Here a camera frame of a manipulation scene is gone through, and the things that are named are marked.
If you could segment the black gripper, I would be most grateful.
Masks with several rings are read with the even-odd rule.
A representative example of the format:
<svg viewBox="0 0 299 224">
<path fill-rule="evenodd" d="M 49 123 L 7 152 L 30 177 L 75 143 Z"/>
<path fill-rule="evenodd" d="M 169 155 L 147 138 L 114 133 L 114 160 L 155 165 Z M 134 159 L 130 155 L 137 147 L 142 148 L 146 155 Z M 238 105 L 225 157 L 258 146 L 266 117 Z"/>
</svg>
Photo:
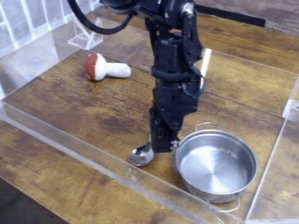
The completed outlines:
<svg viewBox="0 0 299 224">
<path fill-rule="evenodd" d="M 155 153 L 173 151 L 185 117 L 198 110 L 202 78 L 195 75 L 179 81 L 155 80 L 154 106 L 150 109 L 151 144 Z"/>
</svg>

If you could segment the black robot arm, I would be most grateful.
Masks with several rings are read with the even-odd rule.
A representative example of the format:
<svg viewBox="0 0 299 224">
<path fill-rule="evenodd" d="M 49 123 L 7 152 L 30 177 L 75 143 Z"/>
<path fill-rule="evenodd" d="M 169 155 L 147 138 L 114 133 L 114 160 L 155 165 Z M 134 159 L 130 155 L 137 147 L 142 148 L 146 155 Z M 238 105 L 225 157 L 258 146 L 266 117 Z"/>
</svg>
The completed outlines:
<svg viewBox="0 0 299 224">
<path fill-rule="evenodd" d="M 157 153 L 179 142 L 183 118 L 198 110 L 203 76 L 197 10 L 193 0 L 101 0 L 119 14 L 145 19 L 154 51 L 154 105 L 150 109 L 151 145 Z"/>
</svg>

